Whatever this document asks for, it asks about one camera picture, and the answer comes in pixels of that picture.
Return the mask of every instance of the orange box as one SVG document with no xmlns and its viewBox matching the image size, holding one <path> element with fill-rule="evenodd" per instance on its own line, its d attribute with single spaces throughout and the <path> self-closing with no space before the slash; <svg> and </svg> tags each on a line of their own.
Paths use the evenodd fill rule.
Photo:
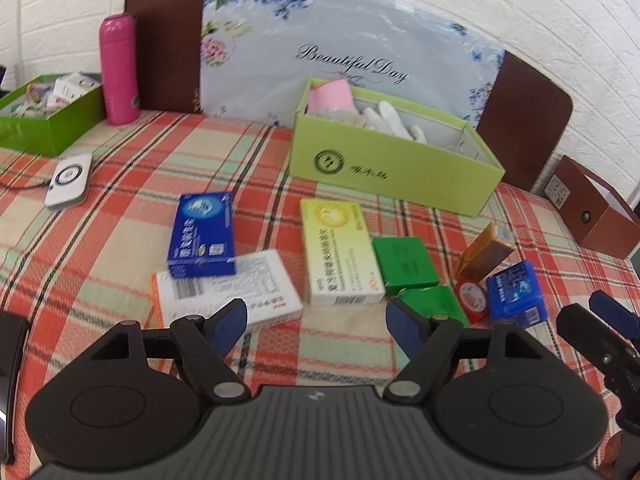
<svg viewBox="0 0 640 480">
<path fill-rule="evenodd" d="M 508 233 L 491 222 L 460 256 L 456 280 L 479 282 L 514 250 Z"/>
</svg>

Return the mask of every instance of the pink paper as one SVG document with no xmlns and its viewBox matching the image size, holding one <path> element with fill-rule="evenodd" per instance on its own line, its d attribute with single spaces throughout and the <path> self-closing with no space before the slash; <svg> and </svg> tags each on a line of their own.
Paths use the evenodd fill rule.
<svg viewBox="0 0 640 480">
<path fill-rule="evenodd" d="M 358 112 L 353 104 L 353 95 L 346 79 L 338 79 L 309 89 L 306 113 L 317 114 L 334 110 Z"/>
</svg>

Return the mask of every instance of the blue box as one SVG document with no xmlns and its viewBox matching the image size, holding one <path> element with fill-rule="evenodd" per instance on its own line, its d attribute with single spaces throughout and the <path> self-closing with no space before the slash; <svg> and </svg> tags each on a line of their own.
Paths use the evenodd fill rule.
<svg viewBox="0 0 640 480">
<path fill-rule="evenodd" d="M 166 264 L 174 278 L 236 273 L 230 193 L 180 197 Z"/>
<path fill-rule="evenodd" d="M 546 321 L 545 300 L 529 260 L 486 279 L 493 319 L 510 319 L 523 328 Z"/>
</svg>

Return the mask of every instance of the brown box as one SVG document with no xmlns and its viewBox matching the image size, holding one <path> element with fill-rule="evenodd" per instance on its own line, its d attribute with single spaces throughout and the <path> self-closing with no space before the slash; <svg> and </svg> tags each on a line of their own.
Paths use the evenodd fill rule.
<svg viewBox="0 0 640 480">
<path fill-rule="evenodd" d="M 593 171 L 564 156 L 545 188 L 581 247 L 628 258 L 640 242 L 640 219 Z"/>
</svg>

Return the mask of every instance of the pink water bottle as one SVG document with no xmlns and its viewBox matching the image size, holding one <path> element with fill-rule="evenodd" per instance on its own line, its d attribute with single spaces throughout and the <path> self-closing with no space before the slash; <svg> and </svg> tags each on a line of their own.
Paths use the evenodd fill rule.
<svg viewBox="0 0 640 480">
<path fill-rule="evenodd" d="M 136 31 L 125 12 L 105 18 L 100 26 L 102 93 L 111 124 L 128 124 L 140 115 L 136 79 Z"/>
</svg>

